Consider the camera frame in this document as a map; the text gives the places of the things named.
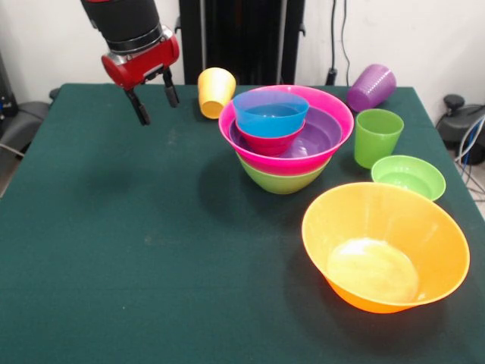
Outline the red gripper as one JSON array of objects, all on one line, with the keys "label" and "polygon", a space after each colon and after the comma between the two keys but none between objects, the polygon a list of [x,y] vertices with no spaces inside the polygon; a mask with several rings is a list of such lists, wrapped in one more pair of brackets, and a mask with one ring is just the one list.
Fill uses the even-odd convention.
[{"label": "red gripper", "polygon": [[133,88],[162,75],[169,105],[176,108],[180,100],[172,80],[170,66],[178,60],[179,55],[177,38],[172,35],[150,49],[134,55],[122,56],[109,52],[102,56],[102,65],[106,73],[116,85],[124,89],[142,126],[150,125],[151,119]]}]

